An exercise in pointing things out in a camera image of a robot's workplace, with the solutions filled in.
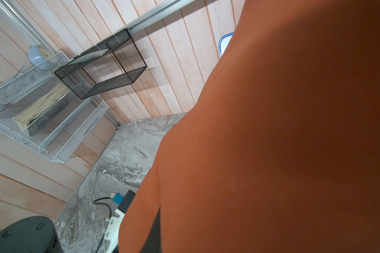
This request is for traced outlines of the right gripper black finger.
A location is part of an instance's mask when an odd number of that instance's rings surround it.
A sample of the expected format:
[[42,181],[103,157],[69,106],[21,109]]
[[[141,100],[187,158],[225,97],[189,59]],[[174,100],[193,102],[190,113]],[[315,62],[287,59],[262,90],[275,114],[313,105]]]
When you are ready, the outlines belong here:
[[140,253],[161,253],[160,209]]

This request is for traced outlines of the rust brown skirt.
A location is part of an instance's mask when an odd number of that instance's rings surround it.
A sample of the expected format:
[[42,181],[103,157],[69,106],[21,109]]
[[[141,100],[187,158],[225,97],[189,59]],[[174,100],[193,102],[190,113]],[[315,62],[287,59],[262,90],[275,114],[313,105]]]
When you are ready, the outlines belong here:
[[380,253],[380,1],[246,1],[121,223],[140,253]]

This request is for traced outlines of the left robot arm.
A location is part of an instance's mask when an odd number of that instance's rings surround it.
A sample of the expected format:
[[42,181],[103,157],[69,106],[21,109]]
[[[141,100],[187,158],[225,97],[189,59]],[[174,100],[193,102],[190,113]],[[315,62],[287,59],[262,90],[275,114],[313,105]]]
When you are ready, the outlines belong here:
[[54,223],[44,216],[19,220],[0,231],[0,253],[62,253]]

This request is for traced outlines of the worn book on shelf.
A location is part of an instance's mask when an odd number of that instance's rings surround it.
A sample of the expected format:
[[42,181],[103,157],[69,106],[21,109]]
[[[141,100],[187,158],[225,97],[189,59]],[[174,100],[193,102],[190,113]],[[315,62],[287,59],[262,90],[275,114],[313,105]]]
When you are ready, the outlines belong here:
[[50,117],[49,114],[57,113],[68,103],[69,93],[70,89],[58,82],[47,94],[13,118],[19,130],[28,128],[40,117],[46,121]]

